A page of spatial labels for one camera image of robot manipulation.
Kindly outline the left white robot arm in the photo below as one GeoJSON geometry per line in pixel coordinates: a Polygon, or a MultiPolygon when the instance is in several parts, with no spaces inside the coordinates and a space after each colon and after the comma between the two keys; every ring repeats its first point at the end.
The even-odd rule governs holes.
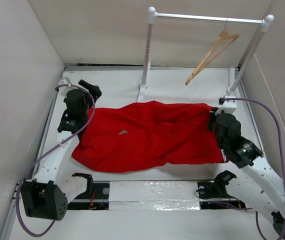
{"type": "Polygon", "coordinates": [[[57,128],[54,149],[40,161],[34,177],[22,183],[20,194],[28,217],[60,221],[70,202],[78,196],[89,198],[94,193],[90,174],[76,172],[66,177],[64,172],[93,119],[95,103],[102,92],[97,85],[82,79],[73,85],[68,78],[63,78],[56,89],[63,96],[66,109],[57,128]]]}

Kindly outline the red trousers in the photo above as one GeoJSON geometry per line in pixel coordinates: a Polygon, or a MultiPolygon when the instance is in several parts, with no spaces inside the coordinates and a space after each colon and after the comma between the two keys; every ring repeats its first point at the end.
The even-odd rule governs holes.
{"type": "Polygon", "coordinates": [[[207,128],[210,110],[205,103],[158,101],[97,108],[72,157],[103,173],[225,163],[227,158],[207,128]]]}

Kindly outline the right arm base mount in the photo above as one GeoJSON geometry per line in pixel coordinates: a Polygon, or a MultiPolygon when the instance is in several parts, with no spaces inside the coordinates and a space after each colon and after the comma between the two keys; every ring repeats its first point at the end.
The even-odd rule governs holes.
{"type": "Polygon", "coordinates": [[[212,181],[200,181],[194,196],[199,199],[201,210],[231,209],[238,211],[252,210],[237,198],[228,195],[226,186],[236,175],[228,170],[219,173],[212,181]]]}

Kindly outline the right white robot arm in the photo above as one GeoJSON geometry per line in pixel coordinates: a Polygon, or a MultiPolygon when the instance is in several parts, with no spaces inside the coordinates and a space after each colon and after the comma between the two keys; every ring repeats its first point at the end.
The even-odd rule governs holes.
{"type": "Polygon", "coordinates": [[[241,123],[233,114],[213,107],[207,127],[213,131],[223,156],[246,177],[225,170],[214,179],[219,197],[227,194],[240,199],[268,220],[285,240],[285,181],[273,170],[263,152],[241,135],[241,123]]]}

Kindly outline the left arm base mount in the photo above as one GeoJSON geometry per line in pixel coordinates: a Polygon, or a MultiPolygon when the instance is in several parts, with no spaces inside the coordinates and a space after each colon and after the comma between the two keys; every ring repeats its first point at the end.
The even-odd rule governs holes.
{"type": "Polygon", "coordinates": [[[74,173],[72,176],[85,178],[87,188],[68,204],[68,210],[102,211],[109,209],[109,181],[94,181],[92,175],[87,173],[74,173]]]}

